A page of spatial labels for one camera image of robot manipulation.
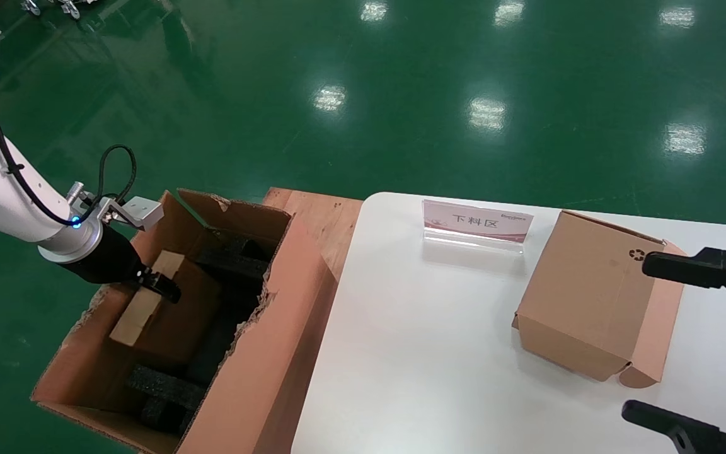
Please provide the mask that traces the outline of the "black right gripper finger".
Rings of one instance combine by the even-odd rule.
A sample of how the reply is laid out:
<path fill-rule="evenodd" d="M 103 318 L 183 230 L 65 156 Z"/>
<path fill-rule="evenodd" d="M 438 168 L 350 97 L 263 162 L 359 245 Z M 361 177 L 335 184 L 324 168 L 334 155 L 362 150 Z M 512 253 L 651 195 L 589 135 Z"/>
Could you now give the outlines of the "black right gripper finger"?
<path fill-rule="evenodd" d="M 726 432 L 639 400 L 626 400 L 623 420 L 668 437 L 678 453 L 726 453 Z"/>
<path fill-rule="evenodd" d="M 643 259 L 642 271 L 663 281 L 726 289 L 726 250 L 706 247 L 692 257 L 654 251 Z"/>

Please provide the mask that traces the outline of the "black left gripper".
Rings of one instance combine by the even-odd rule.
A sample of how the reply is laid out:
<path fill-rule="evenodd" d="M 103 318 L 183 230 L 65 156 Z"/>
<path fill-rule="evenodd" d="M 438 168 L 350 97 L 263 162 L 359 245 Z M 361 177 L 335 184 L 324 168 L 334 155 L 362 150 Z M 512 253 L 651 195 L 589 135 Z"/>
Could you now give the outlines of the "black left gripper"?
<path fill-rule="evenodd" d="M 126 236 L 108 225 L 99 224 L 99 227 L 99 242 L 92 251 L 77 261 L 61 264 L 61 267 L 92 284 L 138 282 L 164 300 L 178 304 L 182 294 L 176 282 L 145 265 Z"/>

